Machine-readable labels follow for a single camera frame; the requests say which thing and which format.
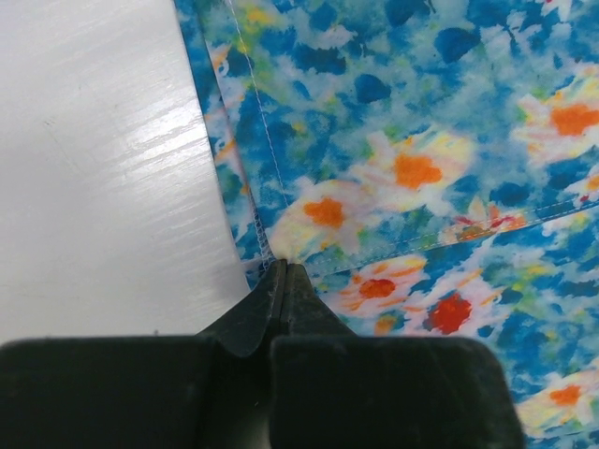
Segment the fabric seam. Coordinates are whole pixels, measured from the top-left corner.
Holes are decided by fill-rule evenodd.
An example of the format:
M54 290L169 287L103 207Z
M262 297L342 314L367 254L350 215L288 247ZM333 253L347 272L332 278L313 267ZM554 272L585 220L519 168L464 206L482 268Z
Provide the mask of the fabric seam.
M560 202L560 203L555 203L554 205L551 205L551 206L544 206L543 208L539 208L539 209L536 209L536 210L541 210L541 209L546 209L546 208L550 208L550 207L554 207L554 206L559 206L560 204L563 204L564 202L567 202L567 201L563 201L563 202ZM506 234L508 232L516 232L516 231L519 231L521 229L526 229L527 227L532 227L534 225L540 225L540 224L546 223L546 222L548 222L548 221L550 221L552 219L557 219L557 218L565 217L565 216L568 216L568 215L573 215L575 213L582 212L584 210L593 209L593 208L595 208L597 206L599 206L599 201L595 201L594 203L591 203L589 206L587 206L585 208L577 208L577 209L574 209L574 210L568 210L568 211L565 211L565 212L556 213L554 215L549 215L549 217L539 218L537 220L534 220L532 222L527 223L525 226L520 227L518 229L510 229L508 231L494 233L494 234L492 234L490 236L487 236L487 239L495 237L495 236L497 236L499 234ZM473 235L472 237L480 237L480 236L483 236L485 234L486 234L486 232L481 232L479 234ZM376 248L372 248L371 250L369 250L369 253L371 253L372 251L376 251L378 249L381 249L381 248L385 248L387 246L397 245L398 243L405 243L405 242L408 242L408 241L413 241L413 240L418 240L418 239L423 239L425 237L429 237L429 236L432 236L432 235L435 235L435 234L428 234L426 236L418 237L418 238L415 238L415 239L403 240L403 241L392 241L388 245L379 246L379 247L376 247ZM458 241L456 243L449 243L449 244L445 244L445 245L442 244L442 243L433 243L433 244L430 244L430 245L423 245L423 246L419 246L417 248L413 248L413 249L410 249L410 250L407 250L407 251L392 252L392 253L389 253L389 254L386 254L386 255L382 255L380 257L379 256L370 257L370 258L358 261L356 264L352 264L352 265L354 265L353 267L342 266L341 268L336 268L336 269L334 269L331 272L325 272L325 273L320 273L319 272L317 274L319 276L328 276L330 274L340 273L342 271L347 271L349 269L361 268L361 267L364 267L366 265L370 265L372 263L375 263L377 261L387 260L387 259L391 259L391 258L394 258L394 257L400 257L402 255L407 255L407 254L410 254L410 253L415 253L417 251L428 251L428 250L435 249L435 248L443 248L443 247L448 247L448 246L454 246L454 245L458 245L458 244L461 244L461 243L466 243L466 242L474 241L474 240L479 240L479 239L462 240L462 241ZM306 266L307 266L307 268L316 267L316 266L327 264L328 262L332 262L334 260L335 259L327 259L327 260L323 260L323 261L319 261L319 262L309 263L309 264L306 264Z
M279 185L281 186L281 195L283 196L283 200L285 202L285 205L287 207L289 207L289 202L287 200L287 197L285 195L285 188L283 186L283 179L281 177L281 172L279 170L279 164L277 163L277 158L274 155L274 147L272 145L272 139L270 138L270 132L269 132L269 128L267 126L266 123L266 116L264 113L264 109L262 107L262 101L260 100L260 93L258 91L258 86L256 83L256 77L254 76L254 70L252 68L252 64L250 63L250 57L247 54L247 47L245 46L245 41L243 40L243 36L241 35L241 28L240 28L240 23L237 20L237 15L235 14L235 7L233 6L232 0L226 0L226 2L229 5L229 8L231 10L231 14L233 14L233 21L235 22L235 28L237 29L237 34L240 37L240 43L242 45L242 50L243 50L243 56L245 57L245 62L248 66L249 72L250 72L250 78L252 79L252 84L254 86L254 92L256 94L256 101L258 103L258 109L260 112L260 117L262 119L262 124L264 125L264 131L266 132L266 138L267 141L269 142L269 147L270 147L270 154L272 155L272 162L274 163L274 169L277 173L277 178L279 181Z
M262 226L262 222L260 221L260 216L258 214L256 203L254 201L254 197L252 196L251 191L248 193L248 198L250 201L250 207L252 208L254 226L256 227L256 234L258 237L258 250L260 251L260 256L262 259L262 264L260 265L262 266L263 270L266 270L266 268L268 268L268 265L270 264L271 259L273 258L272 251L270 250L270 245L266 237L266 232L264 231L264 227Z

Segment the stitching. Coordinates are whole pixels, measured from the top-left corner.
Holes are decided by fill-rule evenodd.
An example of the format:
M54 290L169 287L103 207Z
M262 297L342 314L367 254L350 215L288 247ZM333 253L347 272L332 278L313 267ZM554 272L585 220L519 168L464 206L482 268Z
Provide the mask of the stitching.
M566 202L568 202L568 201L562 201L560 203L555 203L555 204L552 204L550 206L544 206L544 207L539 208L539 209L530 210L527 213L535 212L535 211L541 210L541 209L552 208L552 207L559 206L559 205L561 205L563 203L566 203ZM490 239L491 237L494 237L494 236L496 236L498 234L504 234L504 233L507 233L507 232L516 232L516 231L519 231L520 229L525 229L527 227L531 227L531 226L534 226L534 225L545 223L545 222L547 222L547 221L549 221L549 220L551 220L553 218L558 218L558 217L562 217L562 216L566 216L566 215L572 215L574 213L582 212L584 210L593 209L593 208L595 208L597 206L599 206L599 201L595 201L594 203L591 203L589 206L586 206L584 208L577 208L577 209L566 210L566 211L563 211L563 212L555 213L553 215L549 215L549 217L539 218L539 219L536 219L536 220L533 220L533 221L527 223L526 226L523 226L523 227L521 227L519 229L512 229L512 230L508 230L508 231L504 231L504 232L498 232L498 233L495 233L495 234L492 234L492 235L488 236L488 238ZM483 235L486 235L486 234L487 234L487 231L484 231L484 232L480 232L480 233L474 234L471 237L476 238L476 237L480 237L480 236L483 236ZM377 250L379 250L381 248L386 248L386 247L391 246L393 244L405 243L405 242L408 242L408 241L413 241L413 240L418 240L418 239L424 239L426 237L433 236L433 235L436 235L436 233L427 234L425 236L418 237L418 238L415 238L415 239L409 239L409 240L403 240L403 241L397 241L397 240L396 241L391 241L388 245L383 245L383 246L379 246L377 248L370 249L369 253L372 253L373 251L377 251ZM319 272L317 274L319 276L327 276L329 274L339 273L341 271L347 271L347 270L355 268L355 267L363 267L365 265L369 265L370 263L373 263L373 262L378 261L378 260L389 259L389 258L393 258L393 257L399 257L399 256L402 256L402 255L406 255L406 254L410 254L410 253L415 253L417 251L427 251L427 250L430 250L430 249L433 249L433 248L441 248L441 247L444 247L444 246L453 246L453 245L457 245L457 244L460 244L460 243L464 243L466 241L471 241L471 240L458 241L457 243L451 243L451 244L448 244L448 245L444 245L443 243L432 243L432 244L429 244L429 245L422 245L422 246L419 246L417 248L412 248L410 250L398 251L398 252L391 252L391 253L386 254L386 255L373 256L373 257L366 258L364 260L359 260L355 264L352 264L352 265L354 265L353 267L347 266L347 264L346 264L345 266L340 266L339 268L334 268L333 271L331 271L331 272ZM327 264L328 262L332 262L333 260L335 260L335 259L321 260L319 262L313 262L313 263L307 264L307 265L308 265L308 268L311 268L311 267L315 267L315 266Z
M266 270L266 268L270 264L269 262L273 258L272 251L270 250L270 245L266 238L266 232L264 232L264 226L262 226L262 222L260 221L260 216L258 215L258 212L256 209L256 203L254 201L254 197L252 196L251 192L248 194L248 197L250 200L250 207L252 208L252 212L254 213L254 217L253 217L254 218L254 226L256 227L256 234L257 234L257 238L258 238L258 249L260 250L260 256L262 259L262 264L260 264L260 265L262 266L263 270Z
M262 101L260 100L260 94L258 92L258 86L256 84L256 78L254 76L254 70L252 68L252 64L250 63L250 57L247 54L247 47L245 46L245 42L243 41L243 37L241 36L241 28L240 23L237 20L237 16L235 15L235 8L233 7L233 3L231 0L226 0L231 9L231 13L233 14L233 21L235 21L235 28L237 28L237 34L240 37L240 43L243 49L243 56L245 56L245 61L250 70L250 77L252 78L252 84L254 85L254 92L256 93L256 100L258 103L258 109L260 111L260 117L262 118L262 124L264 124L264 131L266 132L266 138L269 142L270 154L272 155L272 162L274 163L274 169L277 172L277 178L279 180L279 185L281 185L281 195L283 196L283 200L285 201L285 205L289 207L289 202L287 201L287 197L285 196L285 188L283 186L283 179L281 178L281 172L279 171L279 165L277 163L277 159L274 156L274 148L272 146L272 140L270 138L269 128L266 124L266 115L264 109L262 107Z

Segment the glossy surface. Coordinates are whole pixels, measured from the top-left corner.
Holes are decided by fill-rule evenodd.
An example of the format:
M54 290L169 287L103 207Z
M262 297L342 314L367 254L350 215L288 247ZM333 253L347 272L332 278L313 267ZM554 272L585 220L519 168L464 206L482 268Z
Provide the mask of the glossy surface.
M0 342L199 331L247 285L173 5L0 18Z

